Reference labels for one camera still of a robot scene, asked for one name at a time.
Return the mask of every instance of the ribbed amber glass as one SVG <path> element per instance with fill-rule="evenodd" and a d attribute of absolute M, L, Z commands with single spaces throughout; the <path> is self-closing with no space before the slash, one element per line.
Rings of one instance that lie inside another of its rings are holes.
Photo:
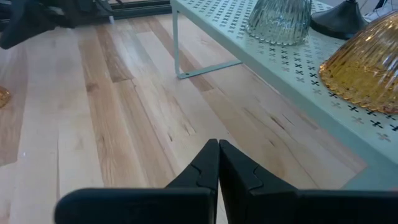
<path fill-rule="evenodd" d="M 398 11 L 370 23 L 319 72 L 325 85 L 345 100 L 398 113 Z"/>
<path fill-rule="evenodd" d="M 2 108 L 11 99 L 10 93 L 0 86 L 0 108 Z"/>

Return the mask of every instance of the amber glass object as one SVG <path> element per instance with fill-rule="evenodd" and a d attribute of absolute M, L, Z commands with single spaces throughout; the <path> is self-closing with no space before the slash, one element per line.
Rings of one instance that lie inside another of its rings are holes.
<path fill-rule="evenodd" d="M 11 99 L 11 95 L 5 88 L 0 86 L 0 108 L 2 108 Z"/>
<path fill-rule="evenodd" d="M 372 23 L 320 66 L 325 85 L 345 100 L 398 113 L 398 11 Z"/>
<path fill-rule="evenodd" d="M 308 35 L 312 0 L 258 0 L 246 31 L 260 42 L 302 44 Z"/>

